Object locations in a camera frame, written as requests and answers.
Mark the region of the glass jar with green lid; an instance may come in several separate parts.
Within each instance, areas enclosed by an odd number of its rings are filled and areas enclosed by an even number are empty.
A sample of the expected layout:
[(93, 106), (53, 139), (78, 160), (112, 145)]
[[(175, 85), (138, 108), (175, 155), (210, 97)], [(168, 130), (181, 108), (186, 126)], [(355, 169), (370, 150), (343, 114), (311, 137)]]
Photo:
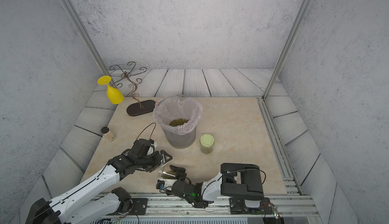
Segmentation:
[(210, 154), (214, 147), (214, 137), (210, 134), (204, 134), (200, 138), (200, 150), (204, 154)]

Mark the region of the grey bin with plastic liner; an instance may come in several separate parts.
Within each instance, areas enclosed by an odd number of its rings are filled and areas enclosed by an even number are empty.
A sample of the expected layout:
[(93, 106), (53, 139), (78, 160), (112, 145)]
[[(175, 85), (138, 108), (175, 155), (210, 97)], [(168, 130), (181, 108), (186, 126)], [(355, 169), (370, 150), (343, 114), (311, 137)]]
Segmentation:
[(203, 106), (185, 95), (170, 95), (155, 103), (153, 118), (162, 128), (168, 143), (176, 149), (190, 147), (196, 139), (196, 128)]

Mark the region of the glass jar with beige lid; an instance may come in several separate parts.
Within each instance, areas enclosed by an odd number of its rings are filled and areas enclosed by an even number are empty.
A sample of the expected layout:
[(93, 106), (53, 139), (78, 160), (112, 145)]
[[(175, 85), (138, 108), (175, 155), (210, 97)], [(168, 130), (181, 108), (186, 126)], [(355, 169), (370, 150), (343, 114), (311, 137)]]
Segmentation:
[(175, 179), (175, 180), (177, 180), (176, 170), (177, 170), (176, 166), (165, 164), (159, 170), (158, 179)]

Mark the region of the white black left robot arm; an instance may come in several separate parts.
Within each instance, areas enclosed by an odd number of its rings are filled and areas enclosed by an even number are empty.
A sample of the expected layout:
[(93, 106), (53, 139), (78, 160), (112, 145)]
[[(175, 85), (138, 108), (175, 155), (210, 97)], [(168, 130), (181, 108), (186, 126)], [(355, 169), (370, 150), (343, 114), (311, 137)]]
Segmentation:
[(156, 145), (152, 139), (135, 140), (131, 149), (109, 159), (101, 170), (71, 190), (48, 201), (37, 200), (30, 208), (26, 223), (88, 224), (107, 214), (128, 214), (134, 204), (122, 187), (95, 202), (91, 199), (135, 171), (153, 172), (172, 160), (164, 150), (157, 151)]

